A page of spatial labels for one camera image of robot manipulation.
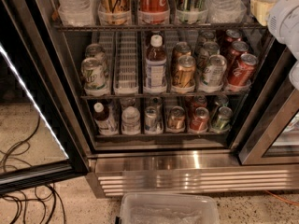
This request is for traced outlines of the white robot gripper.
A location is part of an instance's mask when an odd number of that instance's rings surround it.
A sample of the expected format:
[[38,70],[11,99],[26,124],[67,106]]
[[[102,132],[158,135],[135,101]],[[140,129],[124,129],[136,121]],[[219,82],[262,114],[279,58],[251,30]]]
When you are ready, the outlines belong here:
[[299,60],[299,0],[250,0],[250,13]]

